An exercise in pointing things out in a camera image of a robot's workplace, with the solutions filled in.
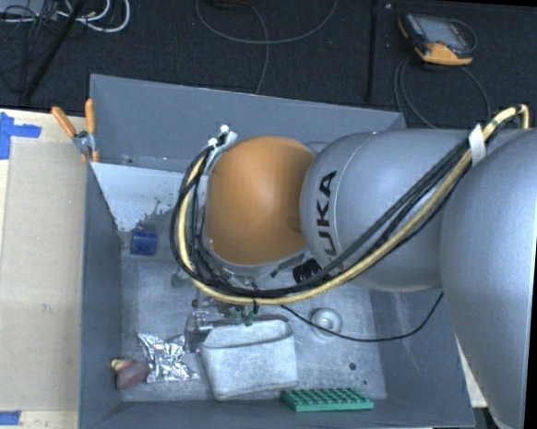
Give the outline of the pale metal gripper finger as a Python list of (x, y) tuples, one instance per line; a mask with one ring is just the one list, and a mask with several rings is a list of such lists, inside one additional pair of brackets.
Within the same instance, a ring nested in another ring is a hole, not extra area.
[(184, 350), (186, 352), (198, 352), (201, 343), (213, 329), (213, 321), (209, 320), (209, 313), (193, 312), (185, 323)]

